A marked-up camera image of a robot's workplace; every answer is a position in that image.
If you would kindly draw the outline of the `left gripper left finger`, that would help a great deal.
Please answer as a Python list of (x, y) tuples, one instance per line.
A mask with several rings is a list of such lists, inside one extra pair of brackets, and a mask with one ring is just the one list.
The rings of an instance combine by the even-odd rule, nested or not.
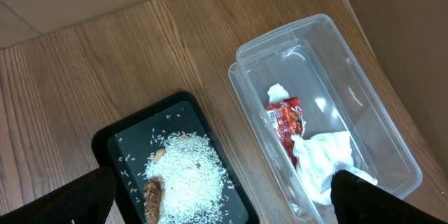
[(1, 217), (1, 223), (106, 222), (116, 196), (116, 178), (109, 167), (86, 175)]

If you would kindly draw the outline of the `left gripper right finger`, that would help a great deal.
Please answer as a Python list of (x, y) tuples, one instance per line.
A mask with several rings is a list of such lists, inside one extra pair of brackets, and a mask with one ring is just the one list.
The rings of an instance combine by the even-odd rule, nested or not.
[(446, 224), (347, 170), (332, 176), (330, 198), (339, 224)]

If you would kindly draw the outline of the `brown food piece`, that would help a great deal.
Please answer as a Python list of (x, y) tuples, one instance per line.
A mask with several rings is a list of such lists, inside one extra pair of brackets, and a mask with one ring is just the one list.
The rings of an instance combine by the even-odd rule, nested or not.
[(143, 187), (144, 216), (147, 224), (157, 224), (160, 219), (162, 202), (162, 180), (160, 177), (150, 178)]

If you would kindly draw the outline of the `white rice pile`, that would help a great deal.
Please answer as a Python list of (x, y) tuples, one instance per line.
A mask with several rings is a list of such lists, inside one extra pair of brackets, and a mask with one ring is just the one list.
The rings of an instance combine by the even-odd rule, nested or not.
[(144, 186), (162, 180), (158, 223), (240, 223), (246, 220), (235, 185), (198, 117), (159, 113), (107, 142), (136, 223), (146, 223)]

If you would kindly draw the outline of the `red snack wrapper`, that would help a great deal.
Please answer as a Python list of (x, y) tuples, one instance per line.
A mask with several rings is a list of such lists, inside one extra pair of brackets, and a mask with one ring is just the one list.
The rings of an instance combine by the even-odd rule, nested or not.
[(293, 135), (302, 137), (305, 132), (300, 100), (292, 97), (269, 104), (266, 112), (290, 161), (296, 167), (298, 159), (293, 154), (295, 144), (291, 137)]

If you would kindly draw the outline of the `small white napkin piece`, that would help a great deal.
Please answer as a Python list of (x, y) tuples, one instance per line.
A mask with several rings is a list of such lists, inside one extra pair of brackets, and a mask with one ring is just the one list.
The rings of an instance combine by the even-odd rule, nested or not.
[(271, 86), (267, 91), (267, 95), (270, 104), (282, 102), (290, 97), (289, 93), (279, 83)]

